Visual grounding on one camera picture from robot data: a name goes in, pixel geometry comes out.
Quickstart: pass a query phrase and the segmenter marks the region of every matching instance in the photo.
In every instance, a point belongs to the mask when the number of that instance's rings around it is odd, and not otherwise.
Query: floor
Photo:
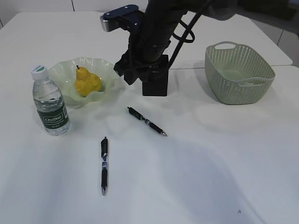
[[[294,66],[299,67],[299,39],[296,34],[262,22],[252,21],[293,60]]]

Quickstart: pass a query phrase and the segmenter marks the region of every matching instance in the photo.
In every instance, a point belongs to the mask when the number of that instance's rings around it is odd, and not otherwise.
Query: glass bowl
[[[102,80],[99,92],[93,91],[83,97],[75,88],[76,65],[85,67]],[[114,65],[100,58],[78,57],[69,61],[59,62],[49,69],[50,78],[58,85],[67,106],[85,105],[92,101],[100,101],[110,91],[123,88],[122,79],[113,70]]]

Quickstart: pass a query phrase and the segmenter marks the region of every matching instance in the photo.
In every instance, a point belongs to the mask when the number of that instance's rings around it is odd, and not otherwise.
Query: pen grip
[[[102,187],[107,187],[107,179],[108,179],[108,170],[102,170]]]
[[[154,129],[156,132],[158,132],[159,134],[163,132],[163,130],[161,128],[159,128],[157,125],[155,125],[154,123],[150,122],[149,126]]]

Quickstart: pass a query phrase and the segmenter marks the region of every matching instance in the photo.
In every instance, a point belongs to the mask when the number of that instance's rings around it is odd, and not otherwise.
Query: basket handle
[[[252,84],[252,81],[263,81],[262,84]],[[265,85],[266,83],[270,82],[270,79],[267,78],[260,78],[260,77],[253,77],[253,78],[246,78],[240,81],[235,81],[239,86],[261,86]]]
[[[235,42],[231,42],[231,41],[222,41],[222,42],[220,42],[220,43],[217,43],[217,44],[215,44],[215,45],[212,45],[212,47],[214,47],[215,50],[220,50],[220,49],[217,49],[216,47],[217,47],[217,46],[220,46],[220,45],[222,45],[222,44],[231,44],[231,45],[234,45],[233,48],[227,48],[227,49],[234,49],[234,48],[238,45],[238,44],[235,43]]]

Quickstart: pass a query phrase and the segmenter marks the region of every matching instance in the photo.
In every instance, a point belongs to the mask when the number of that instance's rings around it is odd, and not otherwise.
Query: pen tip
[[[102,194],[103,194],[103,195],[106,194],[106,187],[102,187]]]

